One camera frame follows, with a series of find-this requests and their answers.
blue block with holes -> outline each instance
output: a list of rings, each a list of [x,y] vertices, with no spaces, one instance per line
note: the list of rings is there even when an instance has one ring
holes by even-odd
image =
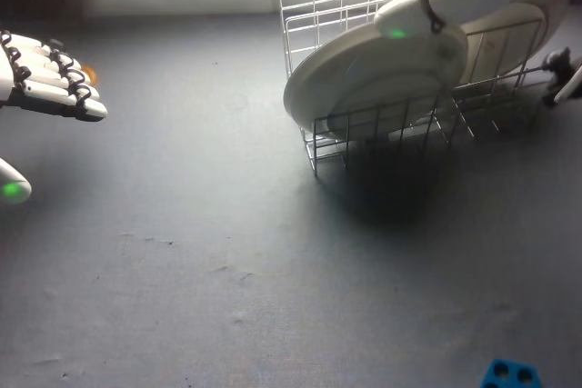
[[[496,359],[489,365],[481,388],[542,388],[542,383],[531,365]]]

green light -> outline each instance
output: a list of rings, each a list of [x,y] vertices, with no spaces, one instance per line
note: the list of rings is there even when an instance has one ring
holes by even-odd
[[[392,38],[404,38],[406,36],[406,32],[401,31],[400,29],[393,29],[390,31],[390,37]]]
[[[15,182],[12,182],[11,184],[6,184],[2,187],[2,195],[7,199],[18,197],[22,195],[22,186]]]

dish rack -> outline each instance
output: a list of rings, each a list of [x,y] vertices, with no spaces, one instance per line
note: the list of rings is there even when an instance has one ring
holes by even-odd
[[[287,79],[301,61],[317,48],[354,26],[373,20],[378,8],[388,1],[279,0]],[[445,90],[428,98],[409,97],[397,103],[317,118],[312,123],[312,132],[300,128],[314,175],[317,176],[318,164],[330,158],[338,158],[348,166],[350,145],[354,142],[350,132],[353,133],[356,129],[365,128],[369,129],[368,132],[373,132],[364,141],[373,150],[381,144],[389,144],[400,151],[404,143],[413,142],[421,154],[433,137],[450,147],[453,138],[461,133],[476,139],[486,136],[485,131],[498,133],[505,128],[514,130],[516,125],[523,126],[525,129],[521,131],[525,131],[538,114],[539,90],[541,86],[545,88],[547,83],[547,79],[539,81],[539,75],[532,75],[541,71],[540,66],[527,68],[527,60],[534,49],[541,25],[540,20],[530,20],[467,34],[469,42],[473,38],[478,41],[477,56],[467,84],[456,87],[452,92]],[[534,28],[527,56],[512,73],[499,75],[498,70],[505,55],[509,35],[522,30],[522,26]],[[473,82],[473,73],[484,50],[484,35],[504,29],[510,31],[505,33],[497,70],[490,78]],[[424,116],[418,117],[418,107],[426,108]],[[329,134],[326,127],[331,117],[338,118],[334,125],[345,127],[339,139],[325,137]],[[392,124],[394,117],[399,117],[400,128],[395,132],[382,133],[378,127],[390,117]],[[362,126],[362,120],[365,120],[367,126]]]

table surface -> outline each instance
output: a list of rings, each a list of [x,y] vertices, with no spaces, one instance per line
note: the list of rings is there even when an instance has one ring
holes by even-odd
[[[548,47],[582,55],[581,19]],[[0,385],[467,388],[499,357],[577,386],[582,104],[445,162],[317,180],[277,20],[54,33],[109,117],[0,113],[34,187],[0,209]]]

hole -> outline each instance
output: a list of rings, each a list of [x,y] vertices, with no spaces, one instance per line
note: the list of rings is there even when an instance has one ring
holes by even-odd
[[[495,367],[493,367],[493,373],[499,379],[503,379],[505,381],[509,376],[509,368],[504,363],[496,363]]]
[[[525,385],[530,385],[534,382],[534,375],[527,368],[522,368],[517,372],[517,379]]]

